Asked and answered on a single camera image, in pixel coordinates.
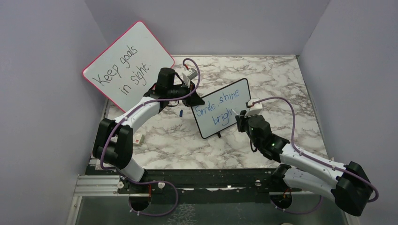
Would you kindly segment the black framed whiteboard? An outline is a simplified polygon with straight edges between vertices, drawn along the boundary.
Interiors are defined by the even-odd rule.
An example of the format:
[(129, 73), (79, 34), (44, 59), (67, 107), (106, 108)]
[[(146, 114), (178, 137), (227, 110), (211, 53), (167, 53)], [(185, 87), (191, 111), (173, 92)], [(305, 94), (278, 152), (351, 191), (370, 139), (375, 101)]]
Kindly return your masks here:
[(202, 97), (204, 105), (191, 108), (203, 139), (215, 135), (236, 124), (234, 109), (238, 114), (246, 110), (251, 99), (246, 78), (237, 80)]

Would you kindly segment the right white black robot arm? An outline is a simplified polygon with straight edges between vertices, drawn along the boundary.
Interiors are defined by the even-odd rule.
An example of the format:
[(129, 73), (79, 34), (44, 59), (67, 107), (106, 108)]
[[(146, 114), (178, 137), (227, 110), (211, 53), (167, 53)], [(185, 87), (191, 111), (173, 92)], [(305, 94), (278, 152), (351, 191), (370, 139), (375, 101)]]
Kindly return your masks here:
[(263, 116), (246, 117), (245, 113), (235, 119), (238, 131), (248, 135), (252, 151), (280, 163), (271, 177), (275, 190), (305, 189), (334, 201), (350, 215), (361, 216), (375, 190), (360, 164), (333, 162), (298, 148), (272, 133)]

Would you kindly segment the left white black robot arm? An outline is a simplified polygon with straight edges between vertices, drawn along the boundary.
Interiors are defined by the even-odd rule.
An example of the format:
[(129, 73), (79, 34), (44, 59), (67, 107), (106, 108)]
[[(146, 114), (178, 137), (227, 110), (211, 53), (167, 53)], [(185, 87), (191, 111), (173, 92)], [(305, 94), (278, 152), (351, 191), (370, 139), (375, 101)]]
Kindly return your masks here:
[(157, 82), (143, 95), (138, 104), (123, 115), (99, 123), (92, 156), (100, 160), (102, 169), (118, 170), (130, 179), (135, 192), (147, 188), (145, 169), (132, 156), (133, 137), (150, 118), (159, 114), (171, 101), (182, 101), (187, 107), (203, 105), (204, 100), (196, 93), (192, 79), (198, 71), (187, 69), (179, 75), (171, 68), (161, 68)]

